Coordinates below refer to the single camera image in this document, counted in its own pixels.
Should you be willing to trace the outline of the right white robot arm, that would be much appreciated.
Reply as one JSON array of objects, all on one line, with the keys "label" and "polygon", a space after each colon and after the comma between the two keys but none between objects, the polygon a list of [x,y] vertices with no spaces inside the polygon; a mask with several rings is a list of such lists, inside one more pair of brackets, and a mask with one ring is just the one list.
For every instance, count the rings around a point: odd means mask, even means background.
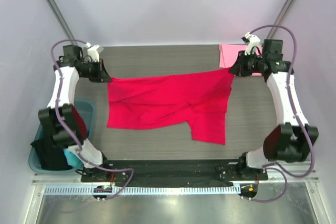
[{"label": "right white robot arm", "polygon": [[295,89],[294,71],[283,59],[282,40],[266,39],[255,35],[242,38],[246,49],[238,52],[229,73],[238,77],[260,74],[269,88],[276,111],[277,125],[265,138],[261,148],[245,152],[239,158],[237,174],[247,180],[256,170],[263,170],[280,162],[298,163],[310,158],[314,167],[313,145],[319,136],[317,127],[305,118]]}]

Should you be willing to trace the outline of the red t shirt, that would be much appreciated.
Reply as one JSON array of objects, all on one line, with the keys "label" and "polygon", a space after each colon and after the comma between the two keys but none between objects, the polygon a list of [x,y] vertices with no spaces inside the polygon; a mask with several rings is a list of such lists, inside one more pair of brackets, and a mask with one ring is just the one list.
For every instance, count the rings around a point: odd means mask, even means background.
[{"label": "red t shirt", "polygon": [[228,69],[108,83],[107,127],[149,130],[187,123],[193,140],[224,145],[234,75]]}]

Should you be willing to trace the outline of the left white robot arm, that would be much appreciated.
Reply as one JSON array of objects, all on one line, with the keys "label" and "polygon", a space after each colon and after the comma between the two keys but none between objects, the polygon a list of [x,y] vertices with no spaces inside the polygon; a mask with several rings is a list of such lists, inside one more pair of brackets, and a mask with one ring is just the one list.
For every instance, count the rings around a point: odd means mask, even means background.
[{"label": "left white robot arm", "polygon": [[64,54],[54,60],[55,85],[45,109],[38,118],[42,138],[31,143],[43,170],[80,170],[80,174],[105,182],[111,177],[105,155],[89,141],[86,124],[74,105],[76,85],[80,78],[90,82],[108,83],[112,79],[106,72],[100,53],[101,45],[85,45],[87,54],[76,45],[63,47]]}]

